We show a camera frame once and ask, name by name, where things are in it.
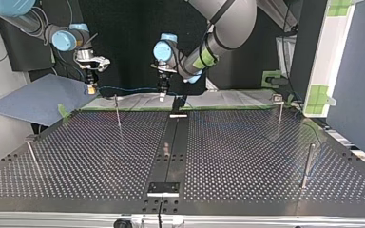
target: perforated metal table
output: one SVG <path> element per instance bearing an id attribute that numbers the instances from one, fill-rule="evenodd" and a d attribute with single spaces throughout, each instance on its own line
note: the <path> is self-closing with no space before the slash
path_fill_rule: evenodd
<path id="1" fill-rule="evenodd" d="M 32 145 L 38 162 L 26 146 L 0 161 L 0 212 L 365 218 L 365 163 L 310 120 L 285 110 L 279 123 L 275 109 L 168 114 L 58 123 Z M 150 198 L 151 182 L 178 182 L 180 194 Z"/>

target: metal pin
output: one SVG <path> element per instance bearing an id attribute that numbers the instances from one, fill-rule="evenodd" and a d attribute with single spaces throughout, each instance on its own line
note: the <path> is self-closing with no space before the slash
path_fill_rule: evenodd
<path id="1" fill-rule="evenodd" d="M 121 119 L 120 119 L 120 112 L 119 112 L 119 108 L 118 108 L 118 97 L 117 97 L 117 94 L 115 95 L 114 100 L 115 100 L 115 109 L 117 111 L 118 126 L 121 126 Z"/>
<path id="2" fill-rule="evenodd" d="M 32 159 L 34 160 L 34 162 L 37 162 L 37 159 L 35 158 L 35 155 L 34 155 L 34 151 L 32 150 L 32 147 L 31 147 L 31 142 L 27 142 L 27 144 L 28 144 L 29 151 L 30 151 L 30 154 L 32 156 Z"/>
<path id="3" fill-rule="evenodd" d="M 306 166 L 304 167 L 303 180 L 301 181 L 301 188 L 302 189 L 304 189 L 306 187 L 307 180 L 308 180 L 309 175 L 310 175 L 311 159 L 312 159 L 313 151 L 314 151 L 315 148 L 316 148 L 316 145 L 311 143 L 310 147 L 309 147 L 307 160 L 306 160 Z"/>
<path id="4" fill-rule="evenodd" d="M 284 104 L 284 103 L 280 104 L 279 124 L 280 124 L 280 123 L 281 123 L 281 121 L 282 121 L 283 104 Z"/>

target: blue-gray fabric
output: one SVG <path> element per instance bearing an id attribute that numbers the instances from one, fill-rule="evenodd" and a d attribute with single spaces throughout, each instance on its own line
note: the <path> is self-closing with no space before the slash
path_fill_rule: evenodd
<path id="1" fill-rule="evenodd" d="M 83 82 L 49 74 L 0 99 L 0 114 L 51 126 L 62 119 L 59 104 L 71 112 L 95 97 L 87 94 Z"/>
<path id="2" fill-rule="evenodd" d="M 327 123 L 365 152 L 365 1 L 357 3 Z"/>

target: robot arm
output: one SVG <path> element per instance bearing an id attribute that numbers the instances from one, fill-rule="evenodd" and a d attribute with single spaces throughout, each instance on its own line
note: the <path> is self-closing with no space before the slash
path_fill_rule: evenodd
<path id="1" fill-rule="evenodd" d="M 180 74 L 185 82 L 195 83 L 202 70 L 215 65 L 227 51 L 239 48 L 250 36 L 257 18 L 256 0 L 189 0 L 212 25 L 199 47 L 189 56 L 177 48 L 177 36 L 162 34 L 153 53 L 159 64 L 161 94 L 167 93 L 171 73 Z"/>
<path id="2" fill-rule="evenodd" d="M 35 10 L 36 0 L 0 0 L 0 17 L 21 29 L 24 33 L 52 43 L 60 51 L 75 50 L 75 62 L 86 72 L 88 93 L 96 93 L 98 76 L 110 64 L 104 57 L 94 56 L 90 32 L 86 24 L 72 24 L 61 28 L 48 22 L 46 15 Z"/>

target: blue joint cap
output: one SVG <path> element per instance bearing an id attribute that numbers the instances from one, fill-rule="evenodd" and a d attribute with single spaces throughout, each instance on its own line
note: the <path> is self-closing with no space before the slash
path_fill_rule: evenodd
<path id="1" fill-rule="evenodd" d="M 69 26 L 69 29 L 76 29 L 76 30 L 84 30 L 89 32 L 87 24 L 72 24 Z"/>
<path id="2" fill-rule="evenodd" d="M 178 36 L 171 33 L 162 33 L 161 40 L 169 40 L 177 43 Z"/>
<path id="3" fill-rule="evenodd" d="M 72 33 L 60 30 L 52 36 L 52 44 L 61 51 L 70 51 L 76 48 L 76 38 Z"/>
<path id="4" fill-rule="evenodd" d="M 165 41 L 159 41 L 153 49 L 153 54 L 158 61 L 169 61 L 173 56 L 171 46 Z"/>
<path id="5" fill-rule="evenodd" d="M 0 0 L 0 16 L 18 17 L 28 13 L 35 0 Z"/>
<path id="6" fill-rule="evenodd" d="M 197 76 L 193 76 L 192 78 L 186 80 L 190 84 L 195 84 L 202 76 L 202 70 L 197 73 Z"/>

